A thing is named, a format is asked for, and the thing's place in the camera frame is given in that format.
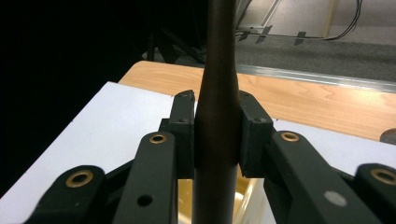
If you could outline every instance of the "wooden table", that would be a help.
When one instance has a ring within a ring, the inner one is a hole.
[[[175,95],[194,90],[198,99],[203,68],[136,63],[120,84]],[[379,141],[396,128],[396,94],[273,77],[238,74],[239,89],[253,94],[273,119]]]

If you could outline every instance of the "black cylindrical rod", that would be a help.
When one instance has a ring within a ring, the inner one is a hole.
[[[195,116],[192,223],[232,223],[240,145],[235,0],[209,0],[207,52]]]

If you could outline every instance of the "dark background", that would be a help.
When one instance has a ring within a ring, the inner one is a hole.
[[[203,46],[206,4],[2,3],[0,197],[107,81],[118,82],[144,60],[153,30],[167,28],[190,46]]]

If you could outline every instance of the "gray floor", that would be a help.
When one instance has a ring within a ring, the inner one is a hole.
[[[318,2],[328,0],[315,1],[305,0],[302,4],[301,1],[281,0],[266,24],[272,25],[269,34],[321,34],[326,6],[318,5]],[[355,10],[355,0],[341,0],[329,36],[341,34],[350,24]],[[394,0],[363,1],[356,29],[336,41],[305,40],[296,45],[292,38],[266,37],[258,41],[257,36],[249,36],[236,39],[235,61],[237,64],[396,82],[395,11]],[[196,64],[182,53],[176,63]]]

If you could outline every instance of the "cable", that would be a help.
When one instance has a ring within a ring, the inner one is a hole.
[[[265,36],[265,37],[277,37],[277,38],[292,38],[292,39],[302,39],[302,40],[336,40],[344,37],[347,35],[352,29],[356,28],[356,24],[358,22],[359,16],[361,15],[361,4],[363,0],[356,0],[357,2],[357,9],[355,12],[355,16],[352,20],[352,22],[348,25],[348,27],[345,29],[343,33],[341,33],[338,36],[333,36],[333,37],[314,37],[314,36],[305,36],[305,37],[299,37],[299,36],[292,36],[292,35],[263,35],[263,34],[257,34],[257,33],[249,33],[247,36]]]

